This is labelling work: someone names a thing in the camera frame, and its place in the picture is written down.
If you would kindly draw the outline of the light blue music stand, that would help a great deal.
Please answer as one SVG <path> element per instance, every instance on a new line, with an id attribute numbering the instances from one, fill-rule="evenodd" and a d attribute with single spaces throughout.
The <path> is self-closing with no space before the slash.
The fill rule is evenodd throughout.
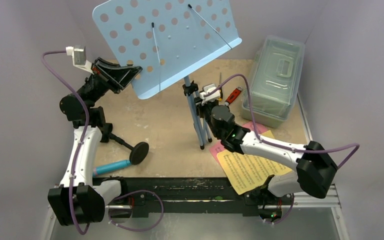
<path id="1" fill-rule="evenodd" d="M 242 42 L 227 0 L 109 0 L 92 18 L 116 60 L 142 68 L 139 99 L 184 80 L 190 108 L 199 96 L 190 74 Z"/>

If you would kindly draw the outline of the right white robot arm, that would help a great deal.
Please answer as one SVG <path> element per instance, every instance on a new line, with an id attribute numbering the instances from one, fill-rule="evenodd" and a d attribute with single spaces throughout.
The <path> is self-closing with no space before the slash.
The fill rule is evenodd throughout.
<path id="1" fill-rule="evenodd" d="M 220 105 L 218 100 L 204 101 L 197 97 L 194 104 L 199 117 L 226 150 L 266 158 L 292 170 L 265 180 L 260 191 L 264 202 L 272 204 L 286 194 L 297 192 L 318 199 L 327 196 L 338 166 L 320 143 L 295 144 L 264 137 L 237 124 L 230 108 Z"/>

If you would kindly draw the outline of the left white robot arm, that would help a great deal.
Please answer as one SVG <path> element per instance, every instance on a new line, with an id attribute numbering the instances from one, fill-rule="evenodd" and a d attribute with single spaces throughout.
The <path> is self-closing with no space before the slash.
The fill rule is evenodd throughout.
<path id="1" fill-rule="evenodd" d="M 121 66 L 102 58 L 88 62 L 90 76 L 84 84 L 60 100 L 60 110 L 73 124 L 74 142 L 67 169 L 57 188 L 48 192 L 48 202 L 62 226 L 101 222 L 105 207 L 111 201 L 126 203 L 129 191 L 120 177 L 93 185 L 96 152 L 100 143 L 110 140 L 128 148 L 124 166 L 140 164 L 149 152 L 149 144 L 132 146 L 113 133 L 113 124 L 106 122 L 104 109 L 95 106 L 107 92 L 119 94 L 142 72 L 142 67 Z"/>

